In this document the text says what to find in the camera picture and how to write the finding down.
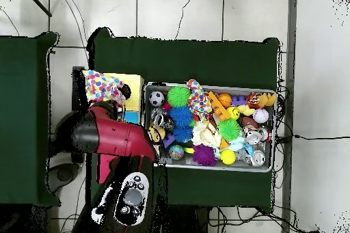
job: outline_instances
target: colorful polka dot cloth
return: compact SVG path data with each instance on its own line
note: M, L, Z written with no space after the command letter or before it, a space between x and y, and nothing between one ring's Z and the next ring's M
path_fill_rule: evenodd
M208 95L194 79L188 80L186 86L191 90L191 95L189 96L189 110L197 115L200 121L208 120L209 113L212 111Z
M126 98L118 89L124 84L111 75L94 70L83 70L87 101L114 100L122 104Z

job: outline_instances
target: gray plastic bin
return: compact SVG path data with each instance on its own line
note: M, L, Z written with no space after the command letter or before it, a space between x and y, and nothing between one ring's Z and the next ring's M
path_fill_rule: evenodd
M141 124L146 127L150 126L150 113L153 106L149 102L150 94L154 91L167 92L173 86L186 86L185 84L175 84L175 83L153 83L149 82L143 86L143 109L141 114ZM218 86L207 86L202 85L204 91L212 91L214 93L228 93L231 96L248 96L251 92L269 92L274 94L273 90L254 90L249 88L237 88L237 87L218 87ZM232 165L225 165L220 160L217 160L217 163L213 167L205 167L198 165L196 162L193 162L192 154L185 153L184 157L181 160L173 161L170 157L165 157L164 153L166 151L159 149L160 151L160 163L166 164L167 167L177 167L177 168L187 168L187 169L209 169L209 170L224 170L224 171L237 171L237 172L268 172L271 170L273 165L273 151L275 146L275 110L277 108L277 103L272 107L265 107L269 112L269 121L267 126L272 131L272 140L269 143L266 143L265 146L265 156L266 161L261 167L253 167L247 164L244 161L235 161Z

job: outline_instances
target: green spiky ball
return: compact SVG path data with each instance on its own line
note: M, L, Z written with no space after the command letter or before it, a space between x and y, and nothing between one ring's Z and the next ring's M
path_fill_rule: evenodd
M240 128L237 122L230 118L223 122L219 122L217 124L217 130L226 141L232 141L239 136Z
M187 87L174 86L167 93L167 101L172 107L184 107L188 104L190 94Z

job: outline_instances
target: dark green tablecloth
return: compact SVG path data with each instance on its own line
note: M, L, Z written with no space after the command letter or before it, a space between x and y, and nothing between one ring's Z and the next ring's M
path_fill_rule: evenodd
M89 39L90 69L139 74L145 81L276 90L279 42L198 42L112 38L107 28ZM96 191L96 161L92 195ZM271 172L168 169L169 204L260 206L269 210Z
M49 96L46 59L57 34L0 36L0 203L58 205L46 188Z

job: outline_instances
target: white ball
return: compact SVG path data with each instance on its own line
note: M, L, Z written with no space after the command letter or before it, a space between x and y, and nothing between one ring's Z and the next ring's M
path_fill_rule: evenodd
M266 109L257 109L253 113L253 119L258 124L263 124L264 122L267 122L269 119L269 113L266 111Z
M150 104L153 107L159 107L164 103L164 95L161 92L153 92L150 94Z

